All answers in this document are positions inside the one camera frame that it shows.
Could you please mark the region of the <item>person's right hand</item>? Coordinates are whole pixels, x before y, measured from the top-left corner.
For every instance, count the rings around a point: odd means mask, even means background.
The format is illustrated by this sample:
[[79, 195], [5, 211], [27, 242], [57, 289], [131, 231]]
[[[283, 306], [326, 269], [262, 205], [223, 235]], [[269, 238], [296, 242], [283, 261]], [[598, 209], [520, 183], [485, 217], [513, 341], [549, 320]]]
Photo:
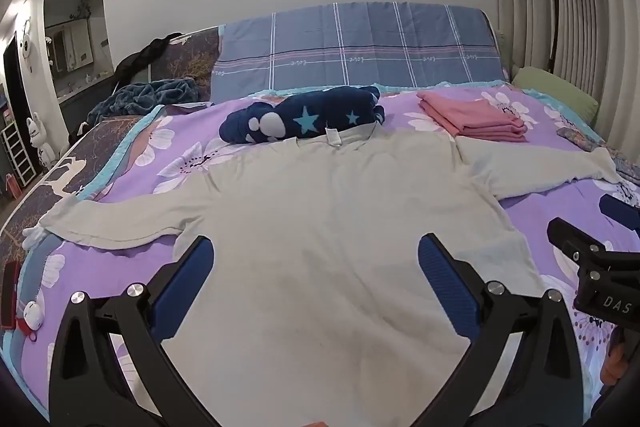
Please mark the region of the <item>person's right hand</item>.
[[625, 350], [625, 329], [616, 326], [608, 342], [608, 351], [600, 370], [600, 381], [606, 387], [615, 386], [626, 373], [628, 360]]

